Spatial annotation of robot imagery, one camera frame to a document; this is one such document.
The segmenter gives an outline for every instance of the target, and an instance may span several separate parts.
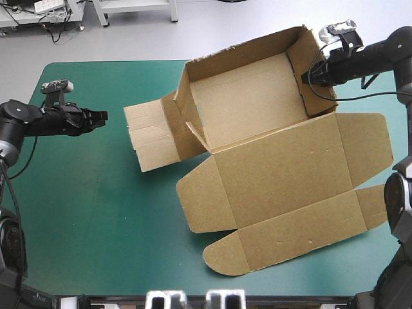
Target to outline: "green table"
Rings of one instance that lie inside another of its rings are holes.
[[[109,112],[106,127],[80,137],[40,137],[33,161],[15,181],[26,233],[26,283],[53,294],[144,295],[150,289],[244,288],[248,295],[351,295],[369,290],[398,245],[387,224],[305,256],[240,277],[210,270],[203,249],[228,232],[193,234],[175,185],[206,159],[141,173],[123,107],[174,90],[184,61],[53,63],[41,83],[69,78],[69,102]],[[393,90],[383,74],[371,92]],[[360,82],[337,88],[340,97],[362,93]],[[342,103],[342,112],[386,115],[395,161],[406,155],[406,114],[395,97]],[[27,138],[14,174],[32,147]],[[384,183],[390,169],[366,185]],[[7,197],[5,205],[10,206]]]

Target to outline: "white cart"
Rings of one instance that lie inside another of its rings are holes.
[[[170,10],[172,21],[178,21],[176,0],[93,0],[98,19],[102,26],[109,26],[108,14]]]
[[[83,31],[84,27],[81,23],[83,20],[84,13],[84,3],[77,3],[79,0],[67,0],[68,10],[71,9],[71,16],[69,21],[77,22],[77,30]],[[27,10],[34,12],[34,7],[25,7]],[[27,12],[19,12],[18,14],[13,14],[11,10],[8,10],[13,18],[19,24],[35,24],[41,21],[42,23],[52,22],[52,23],[62,23],[64,18],[55,18],[53,16],[42,17],[41,15],[35,15]],[[16,27],[16,22],[10,17],[6,10],[0,6],[0,36],[5,36],[6,32],[3,28]]]

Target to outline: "cardboard box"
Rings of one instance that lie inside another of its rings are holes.
[[[189,61],[176,93],[125,108],[143,171],[208,151],[177,191],[193,232],[237,231],[203,254],[246,274],[386,220],[382,186],[356,186],[392,163],[379,114],[335,114],[301,82],[319,51],[305,27]],[[332,88],[317,88],[334,96]]]

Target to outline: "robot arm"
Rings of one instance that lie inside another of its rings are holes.
[[[0,105],[0,167],[4,173],[0,172],[0,299],[4,305],[1,308],[13,308],[19,304],[22,308],[90,308],[85,297],[59,299],[29,286],[21,286],[27,271],[21,220],[17,206],[16,216],[1,207],[5,183],[9,181],[7,169],[17,162],[26,136],[79,136],[106,124],[106,111],[92,111],[66,103],[64,94],[71,90],[71,82],[56,80],[43,84],[41,88],[46,95],[44,107],[16,100]]]
[[[379,73],[393,71],[398,101],[407,110],[409,153],[393,167],[396,172],[386,181],[384,200],[391,233],[400,248],[374,290],[357,294],[346,308],[407,309],[412,305],[412,26],[399,28],[385,41],[368,46],[362,45],[355,28],[353,21],[325,27],[320,33],[323,41],[341,41],[342,48],[332,50],[327,60],[311,66],[302,81],[311,87],[335,86],[362,78],[362,88],[366,89]]]

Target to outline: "cable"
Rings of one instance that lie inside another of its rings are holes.
[[[21,283],[23,282],[23,273],[24,273],[23,269],[24,269],[24,266],[26,264],[26,260],[25,260],[26,251],[25,251],[24,238],[23,238],[23,228],[22,228],[22,225],[21,225],[20,208],[19,208],[19,204],[17,202],[17,198],[15,197],[12,182],[10,181],[10,179],[7,175],[7,171],[5,169],[5,164],[6,163],[4,161],[0,161],[1,172],[2,172],[3,176],[5,177],[8,190],[10,191],[10,195],[12,196],[13,204],[14,204],[14,208],[15,208],[15,215],[17,217],[17,223],[19,224],[20,267],[19,267],[19,275],[17,276],[15,287],[16,287],[17,293],[19,295],[21,295]]]
[[[21,295],[19,295],[19,297],[18,297],[17,300],[15,301],[14,309],[17,309],[17,307],[19,306],[20,299],[21,299]]]
[[[40,105],[40,108],[42,108],[42,107],[44,106],[44,103],[45,103],[45,101],[43,101],[43,103]],[[11,180],[11,179],[14,179],[14,178],[17,178],[18,176],[20,176],[20,175],[27,169],[27,167],[29,166],[30,162],[32,161],[33,155],[34,155],[34,151],[35,151],[35,149],[36,149],[37,139],[38,139],[38,136],[36,136],[36,137],[34,138],[33,147],[32,147],[32,152],[31,152],[30,155],[28,156],[28,159],[27,159],[26,164],[23,166],[23,168],[22,168],[17,174],[11,176],[11,177],[10,177],[10,180]]]
[[[31,25],[31,26],[26,26],[25,24],[21,24],[18,21],[15,20],[15,18],[13,17],[13,15],[8,11],[8,9],[3,6],[4,10],[7,12],[7,14],[13,19],[13,21],[16,23],[17,26],[22,26],[23,28],[33,28],[36,27],[37,25]]]
[[[407,95],[409,97],[412,97],[412,93],[408,93],[408,92],[402,92],[402,91],[385,91],[385,92],[376,92],[376,93],[371,93],[369,95],[361,95],[359,97],[353,97],[353,98],[330,98],[330,97],[325,97],[321,94],[319,94],[318,92],[316,92],[316,90],[314,89],[312,82],[311,82],[311,78],[310,78],[310,74],[312,73],[312,68],[317,60],[317,58],[319,57],[319,55],[321,54],[321,52],[324,50],[324,48],[327,47],[327,45],[324,45],[316,54],[314,60],[312,61],[309,70],[308,70],[308,84],[310,89],[312,90],[312,92],[318,96],[319,98],[323,98],[324,100],[328,100],[328,101],[332,101],[332,102],[342,102],[342,101],[353,101],[353,100],[360,100],[362,98],[370,98],[370,97],[376,97],[378,95]]]
[[[62,26],[62,28],[61,28],[61,30],[60,30],[59,35],[57,36],[57,38],[54,37],[53,32],[52,32],[50,29],[46,29],[47,32],[50,33],[50,35],[51,35],[51,40],[53,41],[53,43],[56,44],[56,43],[60,40],[63,31],[70,31],[70,30],[73,29],[73,28],[72,28],[72,29],[69,29],[69,30],[66,29],[66,25],[67,25],[68,21],[70,20],[71,13],[72,13],[72,11],[71,11],[71,9],[70,9],[69,12],[68,12],[67,17],[64,18],[63,26]]]

